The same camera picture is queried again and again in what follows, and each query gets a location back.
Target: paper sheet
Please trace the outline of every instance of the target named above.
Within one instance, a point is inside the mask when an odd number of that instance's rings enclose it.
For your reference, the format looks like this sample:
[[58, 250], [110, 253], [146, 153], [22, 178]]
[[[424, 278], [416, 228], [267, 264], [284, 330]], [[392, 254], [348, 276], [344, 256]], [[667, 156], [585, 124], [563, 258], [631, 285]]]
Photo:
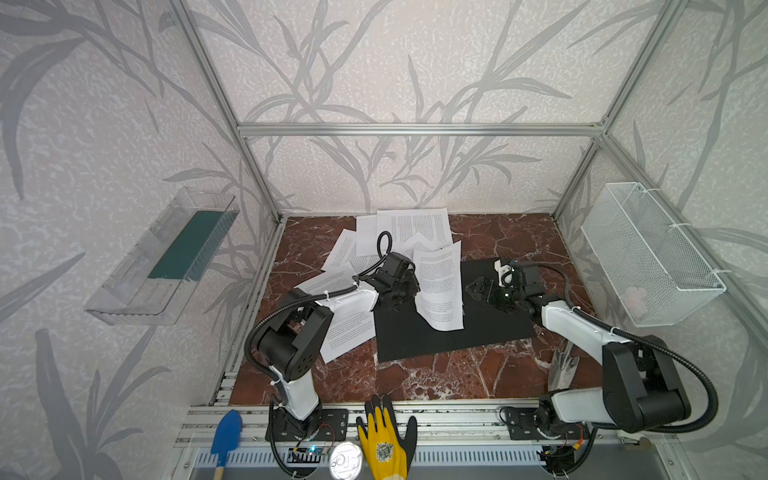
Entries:
[[414, 252], [421, 287], [415, 298], [416, 311], [433, 329], [447, 332], [464, 328], [461, 259], [460, 241], [435, 252]]
[[[344, 262], [333, 270], [296, 285], [296, 288], [310, 295], [316, 295], [325, 290], [340, 290], [352, 284], [352, 276], [355, 272], [351, 263]], [[323, 361], [328, 363], [374, 336], [376, 336], [376, 327], [373, 322], [373, 312], [365, 310], [348, 311], [343, 315], [334, 314], [326, 338], [320, 347], [320, 355], [323, 356]]]
[[357, 233], [345, 228], [342, 230], [339, 239], [336, 241], [331, 253], [329, 253], [328, 258], [326, 258], [326, 262], [320, 269], [323, 272], [327, 272], [342, 266], [345, 262], [349, 262], [352, 264], [352, 270], [355, 273], [360, 273], [378, 261], [378, 254], [370, 257], [358, 257]]
[[434, 252], [440, 250], [440, 246], [437, 242], [431, 241], [429, 238], [424, 237], [420, 233], [416, 233], [413, 237], [409, 238], [403, 245], [393, 248], [393, 252], [402, 253], [413, 261], [414, 252]]
[[376, 232], [376, 215], [357, 217], [357, 254], [361, 257], [379, 256], [376, 251], [376, 240], [379, 234]]
[[376, 214], [376, 235], [384, 230], [392, 234], [392, 248], [405, 243], [415, 233], [424, 235], [438, 244], [439, 248], [450, 247], [451, 227], [448, 224], [448, 210], [379, 210]]

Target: marble surface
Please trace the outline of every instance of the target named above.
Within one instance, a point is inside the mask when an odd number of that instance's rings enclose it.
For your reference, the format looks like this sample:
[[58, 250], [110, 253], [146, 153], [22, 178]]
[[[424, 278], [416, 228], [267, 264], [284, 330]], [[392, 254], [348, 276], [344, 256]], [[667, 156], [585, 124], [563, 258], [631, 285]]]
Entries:
[[[547, 214], [450, 215], [453, 240], [462, 241], [462, 260], [511, 257], [560, 264], [573, 281], [574, 303], [592, 312], [591, 301], [554, 222]], [[354, 217], [292, 217], [278, 247], [259, 318], [274, 310], [282, 295], [321, 273], [320, 267], [342, 229], [355, 230]], [[548, 291], [562, 294], [563, 281], [541, 269]], [[329, 364], [318, 358], [313, 367], [315, 389], [324, 402], [359, 402], [389, 393], [394, 400], [527, 398], [546, 392], [554, 349], [562, 337], [535, 327], [537, 336], [378, 363], [376, 339]], [[599, 386], [601, 367], [584, 357], [574, 387]], [[262, 405], [274, 390], [268, 378], [244, 363], [230, 405]]]

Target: wall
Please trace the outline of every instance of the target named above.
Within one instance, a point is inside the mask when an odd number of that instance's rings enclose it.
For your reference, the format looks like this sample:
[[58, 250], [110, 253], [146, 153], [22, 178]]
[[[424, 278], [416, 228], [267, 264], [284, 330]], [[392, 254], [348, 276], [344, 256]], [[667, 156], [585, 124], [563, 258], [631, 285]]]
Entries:
[[[239, 122], [449, 123], [600, 121], [661, 3], [189, 1]], [[493, 213], [551, 211], [587, 139], [250, 143], [287, 212]]]
[[[1, 0], [0, 31], [0, 478], [156, 478], [274, 225], [164, 2]], [[182, 186], [241, 208], [183, 316], [87, 314]]]
[[[689, 2], [610, 132], [764, 306], [766, 7], [768, 2]], [[768, 353], [722, 299], [676, 326], [631, 326], [580, 231], [610, 181], [627, 178], [608, 154], [600, 154], [559, 222], [593, 303], [607, 321], [660, 336], [713, 380], [720, 396], [717, 418], [682, 436], [700, 478], [764, 477]], [[681, 375], [697, 415], [703, 389]]]

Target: work glove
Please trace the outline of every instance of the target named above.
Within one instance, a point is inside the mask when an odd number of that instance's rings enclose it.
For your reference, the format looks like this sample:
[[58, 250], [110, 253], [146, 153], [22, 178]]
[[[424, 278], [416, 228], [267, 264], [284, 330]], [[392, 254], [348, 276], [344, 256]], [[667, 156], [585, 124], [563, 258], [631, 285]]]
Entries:
[[375, 480], [405, 480], [416, 451], [416, 417], [408, 420], [406, 437], [400, 438], [395, 410], [389, 395], [379, 401], [373, 396], [366, 402], [368, 428], [357, 417], [357, 433]]

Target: wire basket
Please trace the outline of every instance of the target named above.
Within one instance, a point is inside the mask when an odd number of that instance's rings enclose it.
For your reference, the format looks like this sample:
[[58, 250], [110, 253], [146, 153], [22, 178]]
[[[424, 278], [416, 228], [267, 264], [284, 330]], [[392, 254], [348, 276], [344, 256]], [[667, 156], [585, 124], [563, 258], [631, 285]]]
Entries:
[[234, 200], [183, 187], [85, 311], [110, 325], [175, 324], [240, 212]]
[[636, 326], [674, 325], [725, 291], [642, 184], [605, 184], [581, 231]]

